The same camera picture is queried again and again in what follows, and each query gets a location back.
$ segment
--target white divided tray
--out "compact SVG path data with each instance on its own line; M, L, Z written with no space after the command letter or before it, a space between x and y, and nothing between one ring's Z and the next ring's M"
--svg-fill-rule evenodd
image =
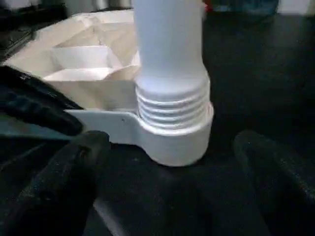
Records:
M86 109L134 109L140 62L133 12L76 15L40 30L5 64L40 77Z

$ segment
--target white plastic tube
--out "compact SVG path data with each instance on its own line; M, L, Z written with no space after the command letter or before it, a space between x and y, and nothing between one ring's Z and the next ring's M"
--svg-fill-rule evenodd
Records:
M213 118L201 0L133 0L133 6L142 63L139 142L160 164L192 164L207 149Z

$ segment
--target white cylinder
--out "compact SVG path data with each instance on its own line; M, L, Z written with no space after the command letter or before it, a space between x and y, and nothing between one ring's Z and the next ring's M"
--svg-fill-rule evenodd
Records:
M156 136L148 140L146 134L142 141L150 146L145 148L149 156L163 165L191 164L208 145L213 108L201 58L201 4L133 0L142 64L136 80L138 112L142 127Z

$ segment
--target red object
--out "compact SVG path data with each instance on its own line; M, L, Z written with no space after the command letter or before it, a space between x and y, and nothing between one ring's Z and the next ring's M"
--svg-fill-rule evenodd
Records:
M206 4L206 12L211 12L213 11L213 6L211 4L211 0L204 0L205 4Z

